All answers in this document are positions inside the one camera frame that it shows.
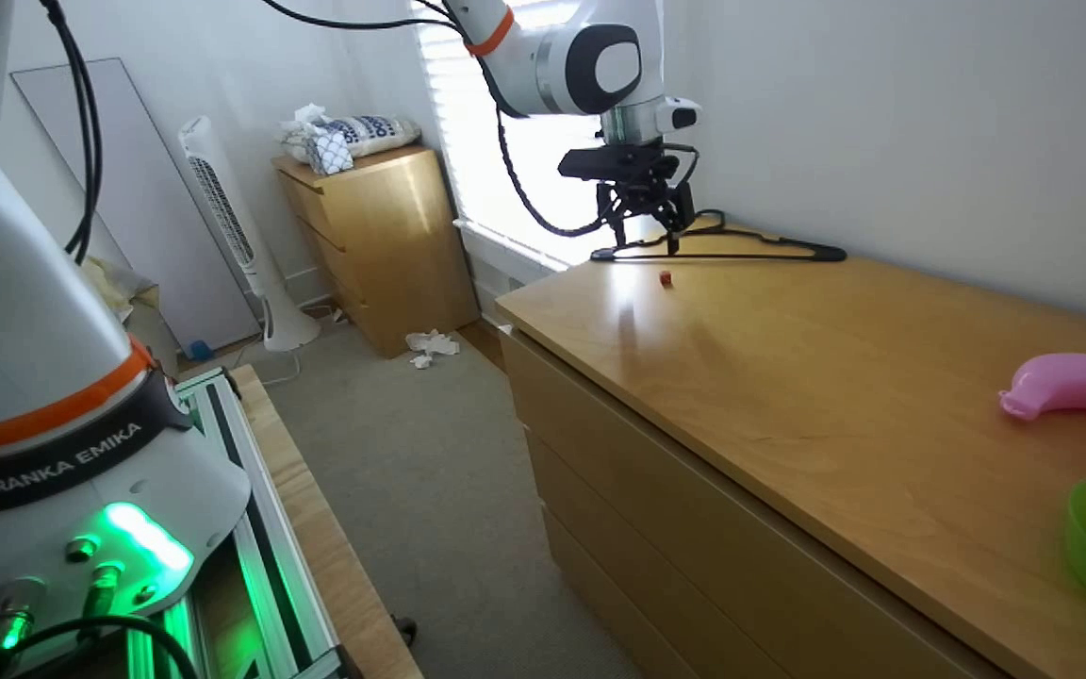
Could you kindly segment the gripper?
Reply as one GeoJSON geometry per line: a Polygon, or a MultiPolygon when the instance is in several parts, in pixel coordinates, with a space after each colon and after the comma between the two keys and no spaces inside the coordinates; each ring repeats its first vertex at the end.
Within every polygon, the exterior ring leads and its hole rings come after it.
{"type": "Polygon", "coordinates": [[[683,232],[697,219],[690,186],[669,186],[681,166],[678,155],[685,154],[686,144],[664,141],[616,144],[615,151],[621,177],[615,184],[599,183],[596,188],[598,219],[603,226],[611,229],[615,250],[636,244],[629,240],[626,228],[626,221],[631,216],[633,196],[662,196],[652,210],[652,218],[665,231],[661,241],[666,246],[666,256],[675,257],[680,253],[683,232]]]}

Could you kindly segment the black clothes hanger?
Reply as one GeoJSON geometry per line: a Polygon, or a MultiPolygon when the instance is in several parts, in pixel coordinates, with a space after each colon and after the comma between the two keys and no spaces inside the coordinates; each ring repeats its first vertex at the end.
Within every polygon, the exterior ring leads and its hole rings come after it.
{"type": "Polygon", "coordinates": [[[700,210],[697,219],[681,232],[664,232],[655,238],[624,241],[601,248],[590,255],[591,262],[660,262],[690,261],[790,261],[841,263],[849,257],[837,246],[812,243],[758,229],[730,224],[724,211],[700,210]]]}

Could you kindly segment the window with blinds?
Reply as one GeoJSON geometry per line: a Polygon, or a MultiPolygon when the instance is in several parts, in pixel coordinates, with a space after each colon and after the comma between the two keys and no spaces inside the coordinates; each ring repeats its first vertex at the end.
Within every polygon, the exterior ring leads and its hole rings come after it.
{"type": "Polygon", "coordinates": [[[530,259],[546,271],[564,271],[615,246],[608,228],[568,238],[538,226],[513,188],[498,143],[504,130],[518,181],[540,214],[557,227],[574,229],[595,218],[596,186],[563,177],[557,167],[569,150],[601,143],[599,120],[498,120],[477,61],[457,33],[420,26],[417,40],[467,249],[483,257],[530,259]]]}

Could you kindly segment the crumpled white paper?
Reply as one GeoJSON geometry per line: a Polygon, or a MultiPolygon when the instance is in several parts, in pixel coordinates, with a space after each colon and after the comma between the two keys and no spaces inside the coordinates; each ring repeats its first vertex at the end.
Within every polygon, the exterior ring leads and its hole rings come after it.
{"type": "Polygon", "coordinates": [[[457,356],[460,343],[447,334],[432,330],[427,334],[408,334],[405,343],[413,356],[411,366],[415,370],[426,370],[434,365],[435,356],[457,356]]]}

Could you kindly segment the wooden dresser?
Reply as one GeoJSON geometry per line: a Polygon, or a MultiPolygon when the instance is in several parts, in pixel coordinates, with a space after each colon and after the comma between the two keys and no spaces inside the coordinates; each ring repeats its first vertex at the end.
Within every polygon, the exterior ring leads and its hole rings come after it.
{"type": "Polygon", "coordinates": [[[434,150],[408,144],[333,175],[288,156],[272,166],[334,301],[379,356],[408,352],[411,334],[479,319],[434,150]]]}

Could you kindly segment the wooden drawer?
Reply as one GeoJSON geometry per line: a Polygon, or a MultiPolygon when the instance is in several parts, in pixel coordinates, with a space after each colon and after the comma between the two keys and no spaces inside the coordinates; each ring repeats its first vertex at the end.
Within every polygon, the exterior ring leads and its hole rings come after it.
{"type": "Polygon", "coordinates": [[[790,679],[1008,679],[520,331],[518,420],[790,679]]]}
{"type": "Polygon", "coordinates": [[[699,679],[637,606],[592,558],[585,546],[553,516],[540,510],[551,557],[570,588],[613,637],[645,679],[699,679]]]}
{"type": "Polygon", "coordinates": [[[538,496],[699,679],[790,679],[556,452],[526,431],[538,496]]]}

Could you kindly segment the white printed bag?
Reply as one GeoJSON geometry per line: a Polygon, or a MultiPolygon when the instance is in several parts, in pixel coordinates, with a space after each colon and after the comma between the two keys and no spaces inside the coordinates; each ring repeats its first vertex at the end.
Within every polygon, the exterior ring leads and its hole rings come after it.
{"type": "Polygon", "coordinates": [[[280,122],[276,140],[286,155],[310,166],[304,150],[304,129],[308,124],[323,127],[328,122],[344,122],[354,129],[354,134],[358,137],[358,141],[350,142],[354,160],[400,149],[418,141],[421,135],[419,125],[403,117],[375,115],[332,117],[328,115],[326,108],[310,104],[298,108],[293,113],[293,120],[280,122]]]}

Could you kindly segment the patterned white cloth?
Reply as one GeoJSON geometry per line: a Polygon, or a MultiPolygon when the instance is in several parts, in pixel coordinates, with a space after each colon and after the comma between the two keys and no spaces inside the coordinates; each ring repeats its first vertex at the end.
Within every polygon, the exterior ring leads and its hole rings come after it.
{"type": "Polygon", "coordinates": [[[350,171],[354,166],[351,141],[358,141],[358,137],[344,122],[328,122],[323,127],[308,124],[304,129],[304,150],[310,168],[326,176],[350,171]]]}

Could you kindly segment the white tower fan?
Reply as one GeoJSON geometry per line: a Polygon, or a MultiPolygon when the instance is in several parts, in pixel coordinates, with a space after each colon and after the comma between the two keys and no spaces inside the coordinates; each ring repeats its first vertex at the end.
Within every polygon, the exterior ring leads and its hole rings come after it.
{"type": "Polygon", "coordinates": [[[317,340],[321,327],[289,296],[214,124],[205,115],[197,116],[178,130],[178,141],[225,244],[263,310],[264,348],[288,353],[317,340]]]}

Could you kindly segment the pink toy banana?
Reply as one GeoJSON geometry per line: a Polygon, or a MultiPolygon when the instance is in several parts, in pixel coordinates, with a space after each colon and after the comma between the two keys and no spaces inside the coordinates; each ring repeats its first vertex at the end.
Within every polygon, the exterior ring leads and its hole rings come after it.
{"type": "Polygon", "coordinates": [[[1000,408],[1016,420],[1034,422],[1052,411],[1086,411],[1086,354],[1055,353],[1018,367],[1000,408]]]}

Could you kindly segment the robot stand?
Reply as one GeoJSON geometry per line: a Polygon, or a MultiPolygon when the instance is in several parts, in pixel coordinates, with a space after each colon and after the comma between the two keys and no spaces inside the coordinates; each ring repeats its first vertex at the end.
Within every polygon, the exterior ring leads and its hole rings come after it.
{"type": "Polygon", "coordinates": [[[126,461],[103,494],[190,514],[194,573],[154,614],[198,679],[424,679],[251,367],[178,383],[192,458],[126,461]]]}

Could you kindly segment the leaning mirror panel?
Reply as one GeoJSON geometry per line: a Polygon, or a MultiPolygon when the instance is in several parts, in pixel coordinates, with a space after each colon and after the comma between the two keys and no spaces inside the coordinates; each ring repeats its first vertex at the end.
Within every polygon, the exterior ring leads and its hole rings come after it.
{"type": "MultiPolygon", "coordinates": [[[[211,235],[177,160],[118,58],[88,64],[104,142],[96,205],[100,257],[156,282],[159,310],[185,351],[258,332],[245,292],[211,235]]],[[[1,155],[49,232],[68,238],[83,214],[85,168],[68,66],[11,75],[1,155]]]]}

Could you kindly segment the yellowish crumpled cloth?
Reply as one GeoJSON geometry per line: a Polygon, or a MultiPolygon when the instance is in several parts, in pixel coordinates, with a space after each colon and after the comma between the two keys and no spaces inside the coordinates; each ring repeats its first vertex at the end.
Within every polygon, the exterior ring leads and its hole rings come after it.
{"type": "Polygon", "coordinates": [[[159,313],[159,287],[146,275],[101,257],[85,257],[83,276],[117,320],[128,323],[138,309],[159,313]]]}

